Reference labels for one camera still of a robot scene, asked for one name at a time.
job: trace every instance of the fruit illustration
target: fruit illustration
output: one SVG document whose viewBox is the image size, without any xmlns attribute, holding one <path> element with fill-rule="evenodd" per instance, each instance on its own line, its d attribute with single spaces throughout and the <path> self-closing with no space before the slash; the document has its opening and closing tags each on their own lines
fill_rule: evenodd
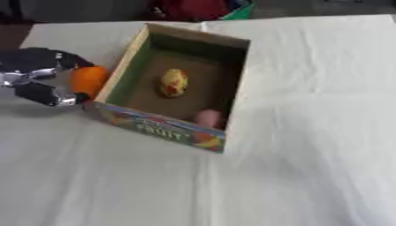
<svg viewBox="0 0 396 226">
<path fill-rule="evenodd" d="M 194 145 L 202 148 L 213 148 L 221 145 L 221 139 L 206 132 L 193 132 Z"/>
</svg>

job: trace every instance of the toy ball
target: toy ball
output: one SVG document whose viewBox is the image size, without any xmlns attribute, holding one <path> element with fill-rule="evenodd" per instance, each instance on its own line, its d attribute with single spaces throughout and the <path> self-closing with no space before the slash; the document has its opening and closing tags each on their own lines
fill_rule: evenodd
<svg viewBox="0 0 396 226">
<path fill-rule="evenodd" d="M 205 127 L 217 128 L 221 122 L 221 113 L 213 109 L 200 111 L 196 115 L 195 122 Z"/>
<path fill-rule="evenodd" d="M 168 98 L 181 96 L 187 89 L 187 75 L 180 69 L 170 69 L 161 78 L 160 90 Z"/>
</svg>

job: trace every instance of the cardboard box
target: cardboard box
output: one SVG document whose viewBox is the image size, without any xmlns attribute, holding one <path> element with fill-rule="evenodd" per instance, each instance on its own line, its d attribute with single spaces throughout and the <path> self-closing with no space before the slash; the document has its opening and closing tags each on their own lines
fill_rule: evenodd
<svg viewBox="0 0 396 226">
<path fill-rule="evenodd" d="M 132 41 L 117 69 L 95 99 L 111 123 L 223 152 L 228 117 L 240 83 L 249 40 L 147 24 Z M 158 78 L 170 69 L 188 77 L 186 92 L 165 98 Z M 194 122 L 198 112 L 222 112 L 217 129 Z"/>
</svg>

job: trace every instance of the table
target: table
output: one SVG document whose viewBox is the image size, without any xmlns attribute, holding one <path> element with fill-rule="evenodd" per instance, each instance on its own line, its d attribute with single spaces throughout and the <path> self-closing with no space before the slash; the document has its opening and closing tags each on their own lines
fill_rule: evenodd
<svg viewBox="0 0 396 226">
<path fill-rule="evenodd" d="M 37 25 L 22 46 L 111 69 L 142 24 Z M 1 90 L 3 225 L 395 225 L 391 16 L 167 24 L 252 40 L 225 154 Z"/>
</svg>

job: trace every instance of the yellow ball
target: yellow ball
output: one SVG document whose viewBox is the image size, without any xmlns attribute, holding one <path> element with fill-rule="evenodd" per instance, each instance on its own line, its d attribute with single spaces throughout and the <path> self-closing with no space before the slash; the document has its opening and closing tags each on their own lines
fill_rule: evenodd
<svg viewBox="0 0 396 226">
<path fill-rule="evenodd" d="M 180 69 L 170 69 L 161 78 L 161 92 L 169 98 L 181 96 L 186 92 L 187 76 Z"/>
</svg>

